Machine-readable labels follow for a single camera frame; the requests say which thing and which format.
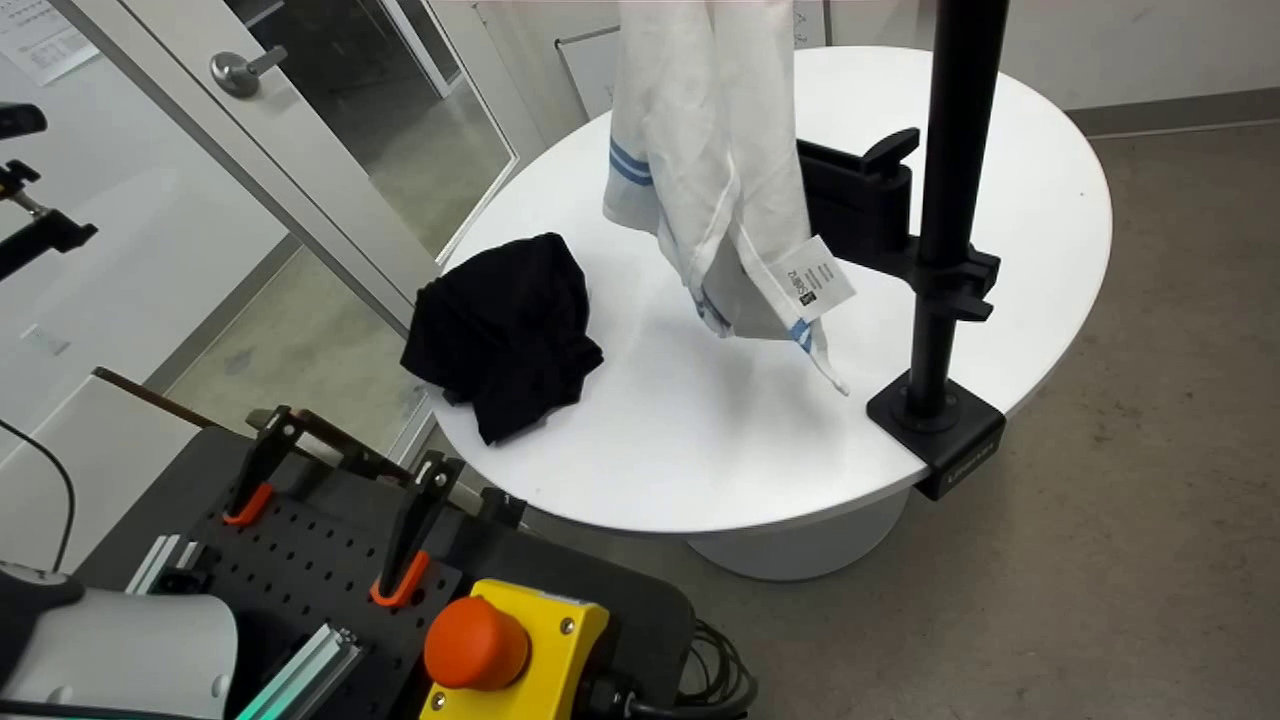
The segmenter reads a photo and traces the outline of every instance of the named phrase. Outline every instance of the table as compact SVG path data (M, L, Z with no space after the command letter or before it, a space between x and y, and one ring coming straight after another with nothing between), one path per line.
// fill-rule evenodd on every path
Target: table
M797 127L864 152L929 127L932 56L822 48L797 56ZM922 234L923 150L911 155ZM618 531L685 538L743 578L804 579L871 553L923 465L864 403L907 368L911 294L846 265L857 299L828 317L837 396L794 346L717 339L656 242L604 221L607 116L530 164L465 234L452 265L562 234L589 278L604 368L577 410L490 447L472 410L439 403L452 447L530 506ZM973 227L1006 258L997 317L965 324L951 375L1016 413L1076 339L1111 258L1111 200L1081 127L1000 75Z
M65 459L80 498L65 561L67 574L80 567L197 431L199 425L138 402L111 372L88 375L67 396L42 428L42 443ZM49 567L67 511L54 465L34 447L12 454L7 459L0 456L0 498L4 561Z

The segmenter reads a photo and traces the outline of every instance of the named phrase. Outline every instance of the black stand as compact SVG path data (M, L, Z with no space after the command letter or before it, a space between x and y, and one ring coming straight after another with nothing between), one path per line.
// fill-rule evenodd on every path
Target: black stand
M870 155L801 144L812 234L837 258L915 290L911 368L870 415L911 447L943 498L1000 447L1006 415L948 382L958 321L990 321L1000 262L970 245L981 193L1009 0L943 0L932 62L923 234L907 236L911 172L902 164L922 133L898 133Z

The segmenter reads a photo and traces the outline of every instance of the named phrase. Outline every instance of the black metal pole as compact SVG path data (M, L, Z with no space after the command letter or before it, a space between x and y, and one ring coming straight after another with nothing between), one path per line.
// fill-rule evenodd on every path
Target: black metal pole
M970 262L973 207L986 172L1009 0L942 0L932 56L932 114L923 164L922 270ZM958 317L938 294L915 299L907 420L948 410Z

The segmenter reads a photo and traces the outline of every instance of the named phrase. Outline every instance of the label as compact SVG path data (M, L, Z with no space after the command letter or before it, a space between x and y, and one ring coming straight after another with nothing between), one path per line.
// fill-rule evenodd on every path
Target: label
M0 56L37 84L54 84L95 48L49 0L0 0Z
M804 309L804 321L822 321L854 297L854 286L833 249L812 236L771 265L771 278Z

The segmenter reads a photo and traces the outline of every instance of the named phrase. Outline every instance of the black base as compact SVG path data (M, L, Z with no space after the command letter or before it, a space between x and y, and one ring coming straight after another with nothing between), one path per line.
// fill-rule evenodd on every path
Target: black base
M1006 437L1006 413L970 387L948 382L948 410L942 415L915 420L903 410L907 372L871 396L870 415L898 437L907 454L929 465L915 484L929 500L948 498L973 468L997 456Z

